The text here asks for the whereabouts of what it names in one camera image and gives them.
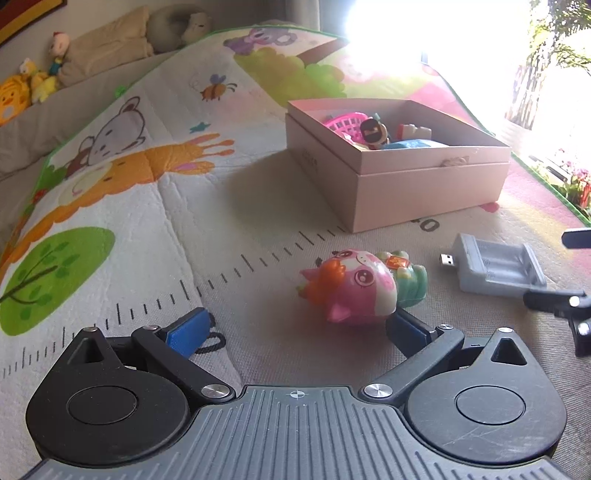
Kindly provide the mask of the pink green squishy figure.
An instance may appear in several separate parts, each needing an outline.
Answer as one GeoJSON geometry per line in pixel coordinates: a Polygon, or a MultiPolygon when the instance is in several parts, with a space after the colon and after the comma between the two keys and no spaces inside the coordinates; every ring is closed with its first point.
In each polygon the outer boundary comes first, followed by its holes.
{"type": "Polygon", "coordinates": [[[301,271],[298,296],[322,308],[325,319],[342,325],[366,325],[387,319],[400,308],[421,303],[428,272],[405,251],[345,249],[301,271]]]}

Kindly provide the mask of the white USB battery charger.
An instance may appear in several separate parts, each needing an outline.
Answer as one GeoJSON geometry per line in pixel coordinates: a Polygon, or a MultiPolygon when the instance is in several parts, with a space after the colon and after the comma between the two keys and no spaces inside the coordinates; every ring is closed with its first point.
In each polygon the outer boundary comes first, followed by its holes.
{"type": "Polygon", "coordinates": [[[527,244],[506,244],[460,233],[452,251],[442,253],[443,266],[457,272],[467,293],[518,298],[530,290],[546,290],[547,281],[534,250],[527,244]]]}

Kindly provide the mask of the blue sponge block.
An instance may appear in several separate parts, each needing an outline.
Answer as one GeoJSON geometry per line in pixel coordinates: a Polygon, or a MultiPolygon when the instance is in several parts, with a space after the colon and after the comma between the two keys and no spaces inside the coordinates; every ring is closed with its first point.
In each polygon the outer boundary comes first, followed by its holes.
{"type": "Polygon", "coordinates": [[[430,139],[408,139],[384,145],[383,150],[443,148],[445,144],[430,139]]]}

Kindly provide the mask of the pink plastic toy basket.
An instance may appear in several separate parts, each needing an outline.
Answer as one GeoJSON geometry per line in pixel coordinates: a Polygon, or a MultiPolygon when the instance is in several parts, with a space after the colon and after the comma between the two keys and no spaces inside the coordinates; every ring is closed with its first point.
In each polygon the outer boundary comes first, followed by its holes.
{"type": "Polygon", "coordinates": [[[322,125],[341,136],[349,143],[366,145],[363,140],[361,125],[369,116],[362,112],[348,112],[339,116],[329,116],[322,122],[322,125]]]}

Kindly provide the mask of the wooden doll keychain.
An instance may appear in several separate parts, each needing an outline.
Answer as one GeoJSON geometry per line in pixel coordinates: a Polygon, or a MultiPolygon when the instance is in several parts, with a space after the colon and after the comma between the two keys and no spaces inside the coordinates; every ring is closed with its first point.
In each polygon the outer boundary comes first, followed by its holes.
{"type": "Polygon", "coordinates": [[[417,126],[415,124],[401,123],[397,128],[396,138],[398,141],[404,140],[431,140],[432,130],[428,127],[417,126]]]}

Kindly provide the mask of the pink orchid pot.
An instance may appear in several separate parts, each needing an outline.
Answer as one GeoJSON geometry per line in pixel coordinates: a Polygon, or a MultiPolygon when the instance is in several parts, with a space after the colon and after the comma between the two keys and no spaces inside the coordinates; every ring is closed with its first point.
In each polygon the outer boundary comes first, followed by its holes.
{"type": "Polygon", "coordinates": [[[576,168],[571,161],[562,165],[566,177],[555,188],[570,203],[581,210],[590,208],[590,171],[576,168]]]}

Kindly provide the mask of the pink cardboard box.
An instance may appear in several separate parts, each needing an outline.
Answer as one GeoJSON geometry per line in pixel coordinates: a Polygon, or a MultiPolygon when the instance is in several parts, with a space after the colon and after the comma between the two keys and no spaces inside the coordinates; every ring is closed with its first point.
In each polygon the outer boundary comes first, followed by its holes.
{"type": "Polygon", "coordinates": [[[290,153],[353,233],[495,202],[511,159],[493,136],[411,100],[291,101],[286,131],[290,153]],[[360,149],[322,123],[351,112],[379,114],[391,133],[427,127],[439,145],[360,149]]]}

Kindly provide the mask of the grey sofa bed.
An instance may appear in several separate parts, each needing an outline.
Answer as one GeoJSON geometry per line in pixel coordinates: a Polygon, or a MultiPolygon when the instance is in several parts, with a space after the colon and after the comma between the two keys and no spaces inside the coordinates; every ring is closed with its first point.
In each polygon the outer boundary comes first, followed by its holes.
{"type": "Polygon", "coordinates": [[[1,196],[22,198],[32,189],[38,162],[79,132],[128,87],[169,58],[164,53],[124,64],[51,95],[1,127],[1,196]]]}

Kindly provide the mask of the yellow duck plush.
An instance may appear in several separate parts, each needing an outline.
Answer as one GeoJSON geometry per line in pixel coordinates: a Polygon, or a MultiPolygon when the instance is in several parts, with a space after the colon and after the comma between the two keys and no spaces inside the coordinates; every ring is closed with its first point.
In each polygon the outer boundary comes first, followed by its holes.
{"type": "Polygon", "coordinates": [[[21,75],[6,79],[0,86],[0,125],[3,126],[31,105],[27,80],[21,75]]]}

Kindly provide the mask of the beige pillow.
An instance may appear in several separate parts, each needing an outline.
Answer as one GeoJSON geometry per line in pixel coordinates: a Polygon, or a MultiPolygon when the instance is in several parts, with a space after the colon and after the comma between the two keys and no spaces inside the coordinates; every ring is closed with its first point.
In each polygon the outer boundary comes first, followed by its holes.
{"type": "Polygon", "coordinates": [[[71,40],[57,77],[69,87],[115,67],[154,55],[147,40],[147,6],[71,40]]]}

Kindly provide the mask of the grey neck pillow plush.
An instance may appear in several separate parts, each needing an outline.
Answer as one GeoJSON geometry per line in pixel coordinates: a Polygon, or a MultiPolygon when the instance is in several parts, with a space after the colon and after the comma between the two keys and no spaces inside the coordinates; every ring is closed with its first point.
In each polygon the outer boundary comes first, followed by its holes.
{"type": "Polygon", "coordinates": [[[193,4],[174,4],[150,14],[146,38],[157,54],[178,50],[211,32],[211,17],[193,4]]]}

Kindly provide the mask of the small doll plush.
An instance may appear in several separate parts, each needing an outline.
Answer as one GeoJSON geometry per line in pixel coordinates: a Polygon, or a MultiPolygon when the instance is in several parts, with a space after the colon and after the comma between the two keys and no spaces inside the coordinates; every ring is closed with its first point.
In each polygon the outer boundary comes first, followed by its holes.
{"type": "Polygon", "coordinates": [[[49,68],[49,75],[56,76],[63,65],[64,58],[70,45],[70,37],[64,32],[54,32],[49,54],[52,63],[49,68]]]}

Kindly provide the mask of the framed picture gold border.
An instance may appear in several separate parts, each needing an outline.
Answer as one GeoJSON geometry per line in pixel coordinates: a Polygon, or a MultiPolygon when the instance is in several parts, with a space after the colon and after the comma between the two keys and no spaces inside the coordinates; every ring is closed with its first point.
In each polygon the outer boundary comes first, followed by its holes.
{"type": "Polygon", "coordinates": [[[1,0],[0,45],[67,3],[67,0],[1,0]]]}

